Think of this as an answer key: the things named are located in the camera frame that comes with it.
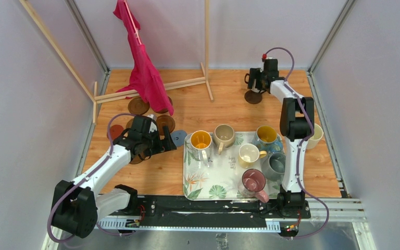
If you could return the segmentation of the ringed brown coaster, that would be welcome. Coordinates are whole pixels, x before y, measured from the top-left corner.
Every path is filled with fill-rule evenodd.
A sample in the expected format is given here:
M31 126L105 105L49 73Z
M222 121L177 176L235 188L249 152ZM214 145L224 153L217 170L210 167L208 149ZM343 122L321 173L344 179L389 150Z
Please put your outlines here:
M128 103L128 111L134 115L143 115L150 109L149 103L142 100L141 97L132 98Z

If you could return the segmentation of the plain dark brown coaster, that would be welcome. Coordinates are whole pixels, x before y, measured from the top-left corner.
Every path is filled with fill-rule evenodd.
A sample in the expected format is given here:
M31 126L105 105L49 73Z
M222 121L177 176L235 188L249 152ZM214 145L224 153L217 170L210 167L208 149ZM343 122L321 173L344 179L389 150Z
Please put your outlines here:
M134 156L134 157L131 159L131 161L129 162L129 164L131 164L131 165L136 165L136 164L141 163L142 161L143 161L143 158L141 157L141 155L136 155L136 156Z

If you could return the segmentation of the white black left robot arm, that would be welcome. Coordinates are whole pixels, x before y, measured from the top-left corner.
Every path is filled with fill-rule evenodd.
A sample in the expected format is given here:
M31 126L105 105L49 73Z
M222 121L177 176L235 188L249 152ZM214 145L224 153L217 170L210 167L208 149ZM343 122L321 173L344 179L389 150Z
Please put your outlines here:
M85 238L98 223L108 215L122 211L133 215L137 211L144 216L145 209L139 205L136 189L120 184L106 194L102 188L123 167L135 158L142 161L153 155L177 149L167 125L161 129L154 115L133 115L132 126L117 137L107 132L110 146L92 167L71 181L61 180L54 189L52 208L47 220L47 233L58 243L52 227Z

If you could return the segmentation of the floral white serving tray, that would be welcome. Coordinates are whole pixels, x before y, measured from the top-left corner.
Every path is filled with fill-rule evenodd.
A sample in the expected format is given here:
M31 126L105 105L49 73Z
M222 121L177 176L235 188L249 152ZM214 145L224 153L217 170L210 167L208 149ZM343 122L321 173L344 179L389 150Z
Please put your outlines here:
M236 132L235 143L217 154L214 144L207 151L208 165L201 153L191 146L191 135L187 135L183 145L183 194L192 201L248 200L238 190L238 183L245 169L238 163L239 149L252 142L254 131Z

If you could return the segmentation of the dark wooden coaster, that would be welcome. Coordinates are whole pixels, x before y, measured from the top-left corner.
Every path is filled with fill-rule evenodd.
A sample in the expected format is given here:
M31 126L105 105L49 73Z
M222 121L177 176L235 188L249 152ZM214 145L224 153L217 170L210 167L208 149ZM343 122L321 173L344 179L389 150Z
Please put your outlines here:
M249 104L258 104L263 100L261 93L256 93L252 90L249 90L244 94L244 99Z
M164 136L164 130L163 127L167 126L169 133L172 133L175 129L175 120L168 115L160 115L156 118L156 123L159 131L160 136Z

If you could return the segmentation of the cream white mug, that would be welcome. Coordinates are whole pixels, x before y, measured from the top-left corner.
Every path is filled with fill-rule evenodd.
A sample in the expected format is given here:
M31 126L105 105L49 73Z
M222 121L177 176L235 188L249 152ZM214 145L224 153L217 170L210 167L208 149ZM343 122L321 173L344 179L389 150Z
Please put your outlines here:
M312 137L310 137L308 139L308 144L307 144L306 149L310 150L310 149L315 148L317 146L317 144L321 141L323 136L324 136L324 131L323 131L322 127L319 124L315 123L314 134Z

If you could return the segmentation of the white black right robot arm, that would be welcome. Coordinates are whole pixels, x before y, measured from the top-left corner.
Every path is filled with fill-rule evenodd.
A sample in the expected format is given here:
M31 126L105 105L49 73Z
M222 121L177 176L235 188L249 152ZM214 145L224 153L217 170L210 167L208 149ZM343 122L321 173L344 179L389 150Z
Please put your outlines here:
M282 104L280 133L285 139L285 174L277 195L277 212L290 217L305 207L304 159L308 140L314 134L314 99L297 93L279 76L278 60L264 56L262 68L250 68L245 83L250 91L267 92Z

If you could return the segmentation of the blue coaster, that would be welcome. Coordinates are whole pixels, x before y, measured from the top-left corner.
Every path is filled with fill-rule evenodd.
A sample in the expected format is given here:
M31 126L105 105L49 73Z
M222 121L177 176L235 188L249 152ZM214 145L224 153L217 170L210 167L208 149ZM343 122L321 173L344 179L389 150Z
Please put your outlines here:
M176 147L180 147L184 144L187 133L184 130L174 130L171 133L171 138Z

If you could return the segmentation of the white enamel mug black rim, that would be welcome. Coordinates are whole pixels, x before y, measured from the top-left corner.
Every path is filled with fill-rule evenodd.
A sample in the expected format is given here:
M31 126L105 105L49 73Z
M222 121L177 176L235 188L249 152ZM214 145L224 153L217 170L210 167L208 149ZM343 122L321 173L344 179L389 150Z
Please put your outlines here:
M244 77L244 82L245 82L246 84L249 84L249 80L250 80L250 74L247 73L247 74L245 75L245 77Z

